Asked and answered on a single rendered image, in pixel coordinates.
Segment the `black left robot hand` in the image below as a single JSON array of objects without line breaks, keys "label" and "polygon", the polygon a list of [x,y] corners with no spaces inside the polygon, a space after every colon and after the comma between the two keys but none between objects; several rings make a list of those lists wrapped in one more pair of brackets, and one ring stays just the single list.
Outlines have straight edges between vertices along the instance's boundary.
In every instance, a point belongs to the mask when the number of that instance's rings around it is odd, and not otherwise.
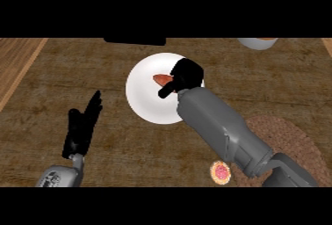
[{"label": "black left robot hand", "polygon": [[69,159],[71,155],[81,154],[84,156],[87,154],[100,111],[102,93],[96,91],[84,112],[79,112],[75,108],[69,109],[68,134],[62,150],[63,158]]}]

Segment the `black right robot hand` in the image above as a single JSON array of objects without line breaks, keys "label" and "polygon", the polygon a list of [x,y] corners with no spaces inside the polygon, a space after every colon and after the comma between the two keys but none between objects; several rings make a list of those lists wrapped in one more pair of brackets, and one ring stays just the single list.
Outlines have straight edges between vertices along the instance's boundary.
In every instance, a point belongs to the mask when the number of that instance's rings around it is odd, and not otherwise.
[{"label": "black right robot hand", "polygon": [[170,75],[172,80],[158,91],[159,98],[165,98],[171,92],[178,93],[184,89],[199,87],[203,80],[203,69],[189,58],[183,58],[177,61]]}]

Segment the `orange sweet potato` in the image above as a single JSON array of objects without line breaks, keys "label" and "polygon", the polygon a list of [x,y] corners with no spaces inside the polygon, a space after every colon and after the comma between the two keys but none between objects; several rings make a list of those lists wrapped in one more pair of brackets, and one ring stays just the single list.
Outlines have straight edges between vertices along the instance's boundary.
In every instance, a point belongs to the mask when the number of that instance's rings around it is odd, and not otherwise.
[{"label": "orange sweet potato", "polygon": [[164,93],[172,93],[175,91],[174,77],[165,74],[153,75],[153,81],[161,86]]}]

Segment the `white round plate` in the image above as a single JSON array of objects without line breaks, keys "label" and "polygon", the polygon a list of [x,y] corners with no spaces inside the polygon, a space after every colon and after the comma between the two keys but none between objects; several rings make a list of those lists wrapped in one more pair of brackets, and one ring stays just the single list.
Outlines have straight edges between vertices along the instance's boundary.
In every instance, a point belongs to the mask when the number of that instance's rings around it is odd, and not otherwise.
[{"label": "white round plate", "polygon": [[125,82],[125,97],[137,116],[146,121],[168,125],[181,121],[177,115],[177,93],[165,98],[158,97],[161,86],[153,81],[153,75],[170,72],[180,59],[180,54],[152,54],[134,65]]}]

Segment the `brown woven round placemat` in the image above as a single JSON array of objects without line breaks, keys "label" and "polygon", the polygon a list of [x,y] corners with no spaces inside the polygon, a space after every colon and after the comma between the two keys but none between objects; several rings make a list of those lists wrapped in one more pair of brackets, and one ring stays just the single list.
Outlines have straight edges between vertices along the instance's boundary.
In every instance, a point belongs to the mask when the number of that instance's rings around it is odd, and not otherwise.
[{"label": "brown woven round placemat", "polygon": [[246,125],[273,153],[285,153],[308,171],[319,187],[332,186],[332,174],[320,150],[299,127],[274,116],[260,115],[246,119]]}]

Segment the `black appliance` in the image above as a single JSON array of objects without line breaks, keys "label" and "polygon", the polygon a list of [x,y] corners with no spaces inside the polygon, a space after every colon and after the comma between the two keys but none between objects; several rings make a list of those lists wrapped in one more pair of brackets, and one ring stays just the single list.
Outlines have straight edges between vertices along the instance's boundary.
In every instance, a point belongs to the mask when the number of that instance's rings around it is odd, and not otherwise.
[{"label": "black appliance", "polygon": [[106,42],[110,42],[110,43],[150,45],[150,46],[164,46],[167,44],[167,39],[165,38],[156,38],[156,39],[105,38],[103,40]]}]

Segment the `pale grey bowl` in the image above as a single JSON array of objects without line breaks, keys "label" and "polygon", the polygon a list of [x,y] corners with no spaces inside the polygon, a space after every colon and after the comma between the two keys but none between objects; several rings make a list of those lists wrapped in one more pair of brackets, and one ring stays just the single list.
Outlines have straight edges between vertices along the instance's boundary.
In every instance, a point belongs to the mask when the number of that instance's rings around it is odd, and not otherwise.
[{"label": "pale grey bowl", "polygon": [[276,38],[273,38],[273,39],[237,38],[237,41],[249,49],[265,50],[273,46],[277,39]]}]

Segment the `small red-topped tart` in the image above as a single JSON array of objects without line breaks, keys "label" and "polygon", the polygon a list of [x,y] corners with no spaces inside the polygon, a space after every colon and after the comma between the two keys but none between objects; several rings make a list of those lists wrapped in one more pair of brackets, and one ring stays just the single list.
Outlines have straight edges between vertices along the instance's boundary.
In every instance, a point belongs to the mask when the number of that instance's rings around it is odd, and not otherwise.
[{"label": "small red-topped tart", "polygon": [[212,165],[209,166],[209,175],[211,175],[212,181],[218,185],[226,185],[230,182],[229,165],[221,161],[215,161]]}]

